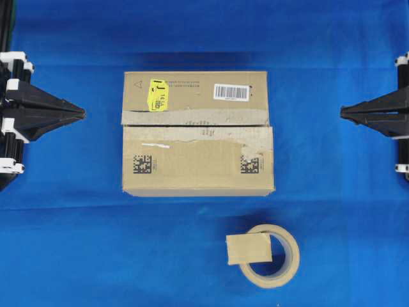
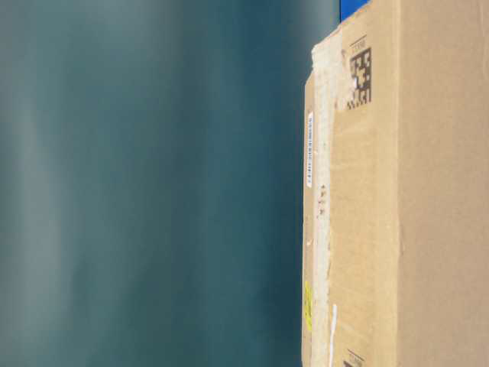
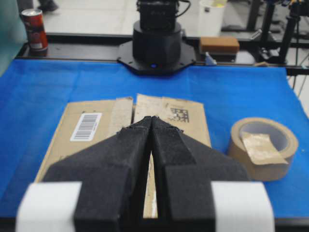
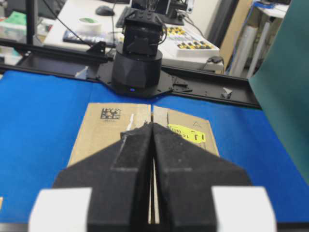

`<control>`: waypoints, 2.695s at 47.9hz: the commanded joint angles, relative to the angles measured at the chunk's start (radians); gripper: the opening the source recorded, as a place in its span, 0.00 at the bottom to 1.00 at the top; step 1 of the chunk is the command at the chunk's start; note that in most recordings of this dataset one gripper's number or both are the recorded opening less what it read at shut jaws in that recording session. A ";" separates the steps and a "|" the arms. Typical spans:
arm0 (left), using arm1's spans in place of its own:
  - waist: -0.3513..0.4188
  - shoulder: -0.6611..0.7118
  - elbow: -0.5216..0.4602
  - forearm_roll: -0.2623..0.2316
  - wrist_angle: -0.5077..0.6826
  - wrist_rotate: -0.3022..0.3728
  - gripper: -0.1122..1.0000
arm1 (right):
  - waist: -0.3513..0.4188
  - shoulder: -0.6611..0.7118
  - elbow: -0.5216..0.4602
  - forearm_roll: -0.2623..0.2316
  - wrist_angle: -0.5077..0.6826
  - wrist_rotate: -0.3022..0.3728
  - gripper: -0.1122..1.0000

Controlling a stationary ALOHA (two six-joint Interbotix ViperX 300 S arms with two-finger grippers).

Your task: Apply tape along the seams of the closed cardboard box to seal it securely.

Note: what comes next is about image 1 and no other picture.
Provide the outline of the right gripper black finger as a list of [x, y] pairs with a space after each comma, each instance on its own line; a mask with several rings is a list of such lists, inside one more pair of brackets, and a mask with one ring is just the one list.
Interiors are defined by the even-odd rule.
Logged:
[[398, 89], [378, 98], [363, 101], [354, 106], [342, 107], [341, 114], [393, 113], [408, 110], [408, 87]]
[[408, 114], [341, 113], [341, 118], [365, 125], [389, 138], [408, 138]]

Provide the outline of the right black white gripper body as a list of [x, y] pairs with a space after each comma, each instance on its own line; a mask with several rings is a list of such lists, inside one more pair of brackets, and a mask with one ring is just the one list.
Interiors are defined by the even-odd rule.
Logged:
[[403, 104], [402, 110], [398, 113], [402, 115], [403, 123], [396, 139], [398, 140], [398, 164], [396, 171], [404, 175], [408, 174], [408, 52], [399, 56], [395, 60], [397, 68], [397, 87], [400, 94], [400, 102]]

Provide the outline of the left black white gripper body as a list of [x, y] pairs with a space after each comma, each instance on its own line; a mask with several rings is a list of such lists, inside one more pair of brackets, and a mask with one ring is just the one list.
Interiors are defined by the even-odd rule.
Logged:
[[29, 83], [34, 73], [34, 65], [27, 60], [25, 52], [1, 53], [1, 173], [19, 175], [24, 172], [22, 153], [29, 141], [14, 127], [15, 119], [5, 115], [5, 111], [16, 104], [6, 98], [8, 91], [18, 90], [19, 82]]

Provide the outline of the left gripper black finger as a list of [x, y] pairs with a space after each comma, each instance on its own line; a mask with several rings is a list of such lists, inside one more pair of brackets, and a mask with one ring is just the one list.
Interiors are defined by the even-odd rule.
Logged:
[[8, 80], [5, 98], [9, 102], [16, 102], [24, 106], [39, 107], [40, 109], [55, 109], [76, 113], [84, 113], [83, 108], [57, 98], [32, 84], [21, 80]]
[[6, 110], [5, 118], [13, 118], [13, 128], [28, 141], [36, 141], [52, 130], [84, 119], [86, 113], [61, 110]]

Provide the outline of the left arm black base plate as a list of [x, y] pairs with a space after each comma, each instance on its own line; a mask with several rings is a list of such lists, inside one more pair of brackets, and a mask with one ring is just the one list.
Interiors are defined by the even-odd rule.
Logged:
[[5, 189], [13, 180], [15, 180], [16, 174], [13, 173], [0, 173], [0, 191]]

